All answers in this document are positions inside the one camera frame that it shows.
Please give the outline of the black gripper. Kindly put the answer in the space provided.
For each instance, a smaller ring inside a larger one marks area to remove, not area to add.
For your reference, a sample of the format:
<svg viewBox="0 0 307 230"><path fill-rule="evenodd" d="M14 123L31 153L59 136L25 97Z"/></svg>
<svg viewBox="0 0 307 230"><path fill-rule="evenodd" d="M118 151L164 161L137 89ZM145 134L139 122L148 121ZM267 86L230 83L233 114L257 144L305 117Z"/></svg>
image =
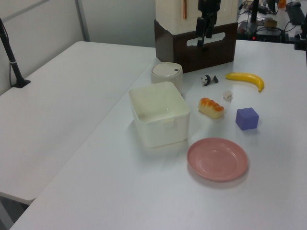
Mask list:
<svg viewBox="0 0 307 230"><path fill-rule="evenodd" d="M213 28L217 21L217 12L220 9L220 5L221 5L220 0L198 0L198 10L201 11L202 15L207 15L207 16L206 16L206 26L205 26L205 19L201 17L197 19L196 23L197 46L203 47L204 36L206 38L212 38Z"/></svg>

